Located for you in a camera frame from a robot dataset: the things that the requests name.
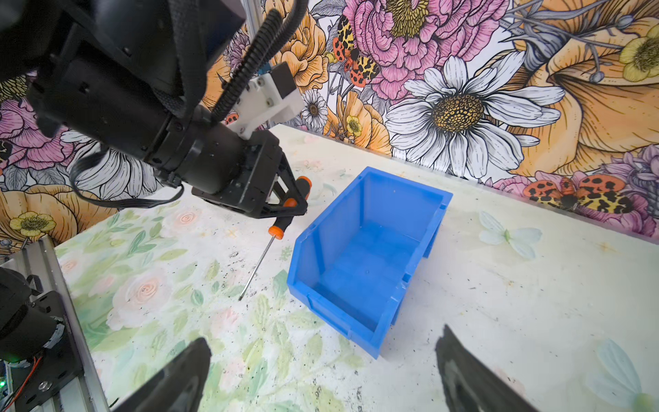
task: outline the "blue bin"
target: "blue bin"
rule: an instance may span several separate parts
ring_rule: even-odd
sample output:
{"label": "blue bin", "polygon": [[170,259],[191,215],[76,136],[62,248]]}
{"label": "blue bin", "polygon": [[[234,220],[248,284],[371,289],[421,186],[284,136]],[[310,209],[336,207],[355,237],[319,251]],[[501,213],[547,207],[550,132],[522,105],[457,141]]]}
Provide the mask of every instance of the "blue bin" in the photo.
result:
{"label": "blue bin", "polygon": [[295,241],[291,293],[377,359],[452,196],[367,167]]}

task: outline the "floral tabletop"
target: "floral tabletop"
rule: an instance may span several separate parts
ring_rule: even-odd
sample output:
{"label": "floral tabletop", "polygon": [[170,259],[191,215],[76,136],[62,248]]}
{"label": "floral tabletop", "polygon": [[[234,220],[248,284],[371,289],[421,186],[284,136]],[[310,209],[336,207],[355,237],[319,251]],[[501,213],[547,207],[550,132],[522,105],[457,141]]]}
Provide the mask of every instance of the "floral tabletop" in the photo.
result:
{"label": "floral tabletop", "polygon": [[[108,403],[204,337],[213,356],[201,411],[445,411],[434,346],[449,324],[541,411],[659,410],[657,245],[340,142],[274,132],[314,185],[307,215],[274,243],[242,301],[271,222],[189,192],[57,247]],[[453,193],[378,360],[286,286],[297,235],[367,165]]]}

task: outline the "red wire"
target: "red wire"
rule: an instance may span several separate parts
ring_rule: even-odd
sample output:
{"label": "red wire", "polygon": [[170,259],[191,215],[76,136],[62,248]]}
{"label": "red wire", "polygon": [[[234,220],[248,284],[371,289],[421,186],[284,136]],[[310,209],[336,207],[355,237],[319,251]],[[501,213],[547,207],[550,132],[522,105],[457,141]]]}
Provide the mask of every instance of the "red wire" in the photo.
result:
{"label": "red wire", "polygon": [[23,382],[23,385],[20,386],[20,389],[18,390],[18,392],[17,392],[16,395],[14,396],[14,399],[11,401],[10,404],[8,404],[8,405],[2,410],[2,412],[7,412],[7,411],[9,410],[9,408],[11,407],[11,405],[13,405],[14,402],[16,401],[16,399],[18,399],[18,397],[21,395],[21,393],[23,392],[23,389],[25,389],[25,385],[27,385],[28,381],[30,380],[30,378],[31,378],[32,375],[34,374],[34,371],[37,370],[37,366],[39,366],[39,364],[41,363],[41,360],[43,359],[43,356],[40,357],[39,359],[37,359],[37,358],[32,358],[32,359],[33,359],[33,361],[34,361],[34,366],[32,366],[32,370],[30,371],[30,374],[28,375],[27,378],[25,378],[25,381]]}

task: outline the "bin bottom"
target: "bin bottom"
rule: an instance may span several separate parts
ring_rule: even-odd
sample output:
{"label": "bin bottom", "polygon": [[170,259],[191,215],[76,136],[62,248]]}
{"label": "bin bottom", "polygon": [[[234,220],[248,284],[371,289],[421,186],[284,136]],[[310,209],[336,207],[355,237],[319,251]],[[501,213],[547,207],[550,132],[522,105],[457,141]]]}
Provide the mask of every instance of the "bin bottom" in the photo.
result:
{"label": "bin bottom", "polygon": [[419,241],[365,222],[314,289],[372,332]]}

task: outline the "orange and black screwdriver handle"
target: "orange and black screwdriver handle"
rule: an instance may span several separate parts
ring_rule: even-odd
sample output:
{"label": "orange and black screwdriver handle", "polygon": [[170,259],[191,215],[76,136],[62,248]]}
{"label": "orange and black screwdriver handle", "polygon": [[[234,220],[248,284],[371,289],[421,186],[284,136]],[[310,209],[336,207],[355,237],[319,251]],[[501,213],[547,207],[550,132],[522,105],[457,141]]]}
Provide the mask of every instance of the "orange and black screwdriver handle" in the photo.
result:
{"label": "orange and black screwdriver handle", "polygon": [[[311,191],[311,180],[308,177],[298,177],[295,181],[295,186],[297,186],[297,189],[304,196],[304,199],[309,198],[309,192]],[[295,206],[297,206],[297,201],[294,198],[286,196],[286,199],[284,200],[284,207],[294,208]],[[275,224],[268,229],[268,233],[274,236],[276,239],[282,240],[284,238],[284,232],[286,231],[286,228],[291,224],[292,221],[292,216],[287,216],[286,218],[277,218],[275,220]]]}

